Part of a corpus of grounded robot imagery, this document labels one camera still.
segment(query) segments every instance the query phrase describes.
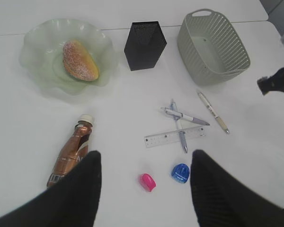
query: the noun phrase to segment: glass bowl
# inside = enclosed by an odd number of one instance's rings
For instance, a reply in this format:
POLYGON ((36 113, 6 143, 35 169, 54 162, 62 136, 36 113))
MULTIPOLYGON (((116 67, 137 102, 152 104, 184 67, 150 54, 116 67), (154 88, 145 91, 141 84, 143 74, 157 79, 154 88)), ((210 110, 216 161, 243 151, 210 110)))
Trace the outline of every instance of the glass bowl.
POLYGON ((76 19, 52 19, 24 36, 20 64, 41 88, 58 87, 78 94, 87 86, 105 86, 118 65, 111 39, 93 25, 76 19), (68 40, 77 39, 96 62, 100 75, 95 81, 83 81, 69 75, 63 66, 62 49, 68 40))

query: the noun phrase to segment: beige pen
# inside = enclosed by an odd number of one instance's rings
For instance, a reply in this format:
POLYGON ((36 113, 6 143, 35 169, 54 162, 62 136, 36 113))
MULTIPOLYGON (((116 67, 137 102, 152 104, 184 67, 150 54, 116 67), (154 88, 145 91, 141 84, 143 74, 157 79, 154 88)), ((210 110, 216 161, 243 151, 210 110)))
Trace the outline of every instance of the beige pen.
POLYGON ((224 130, 224 132, 226 132, 227 134, 230 134, 229 129, 227 128, 226 124, 224 123, 224 121, 222 120, 221 117, 218 116, 218 114, 213 110, 212 105, 210 104, 210 102, 208 101, 208 99, 205 97, 205 95, 203 95, 202 92, 197 91, 200 99, 202 100, 202 102, 204 103, 204 105, 207 107, 207 109, 212 113, 213 117, 216 119, 216 121, 218 122, 218 124, 221 126, 221 128, 224 130))

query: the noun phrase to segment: gray plastic basket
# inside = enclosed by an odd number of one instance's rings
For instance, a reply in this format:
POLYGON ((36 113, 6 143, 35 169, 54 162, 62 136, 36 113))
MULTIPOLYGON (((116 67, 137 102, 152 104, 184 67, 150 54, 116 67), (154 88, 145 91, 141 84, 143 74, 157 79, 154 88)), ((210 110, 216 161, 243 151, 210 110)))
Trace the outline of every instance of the gray plastic basket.
POLYGON ((199 85, 227 81, 250 66, 249 56, 230 21, 210 9, 187 14, 177 44, 189 74, 199 85), (202 11, 208 15, 196 15, 202 11))

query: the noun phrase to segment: pen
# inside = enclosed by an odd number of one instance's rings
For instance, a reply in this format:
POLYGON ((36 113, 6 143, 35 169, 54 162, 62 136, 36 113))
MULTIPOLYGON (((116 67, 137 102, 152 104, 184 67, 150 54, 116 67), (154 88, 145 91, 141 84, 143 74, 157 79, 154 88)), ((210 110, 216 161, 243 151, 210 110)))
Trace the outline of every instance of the pen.
POLYGON ((202 120, 200 120, 200 119, 198 119, 196 117, 189 116, 189 115, 187 115, 185 113, 181 113, 181 112, 178 112, 178 111, 175 111, 175 110, 171 110, 171 109, 168 109, 166 107, 161 107, 161 109, 164 110, 164 112, 166 114, 169 114, 171 116, 174 116, 174 117, 177 117, 177 118, 180 118, 180 119, 183 119, 183 120, 195 123, 195 124, 210 125, 206 121, 202 121, 202 120))
MULTIPOLYGON (((175 111, 178 110, 174 99, 171 99, 170 108, 175 111)), ((174 116, 174 120, 176 121, 177 130, 182 129, 182 125, 181 125, 181 122, 179 121, 179 117, 174 116)), ((179 137, 180 137, 181 146, 183 150, 185 151, 185 153, 187 153, 187 144, 186 144, 185 134, 183 131, 179 131, 179 137)))
POLYGON ((229 129, 227 128, 226 124, 224 123, 224 121, 222 120, 221 117, 218 116, 218 114, 214 111, 212 105, 210 104, 210 102, 208 101, 208 99, 205 97, 205 95, 203 95, 202 92, 198 91, 197 92, 201 101, 204 103, 204 105, 207 107, 207 109, 212 113, 213 117, 216 119, 216 121, 218 122, 218 124, 221 126, 221 128, 224 130, 224 132, 226 132, 227 134, 230 134, 229 129))

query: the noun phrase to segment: white bottle cap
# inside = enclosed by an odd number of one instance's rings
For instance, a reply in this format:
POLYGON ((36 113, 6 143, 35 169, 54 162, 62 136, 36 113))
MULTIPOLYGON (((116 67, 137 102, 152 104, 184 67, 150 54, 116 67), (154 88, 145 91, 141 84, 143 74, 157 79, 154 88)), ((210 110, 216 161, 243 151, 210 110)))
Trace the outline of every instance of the white bottle cap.
POLYGON ((79 121, 85 121, 85 122, 93 124, 95 119, 93 118, 93 116, 89 114, 82 114, 81 117, 79 118, 79 121))

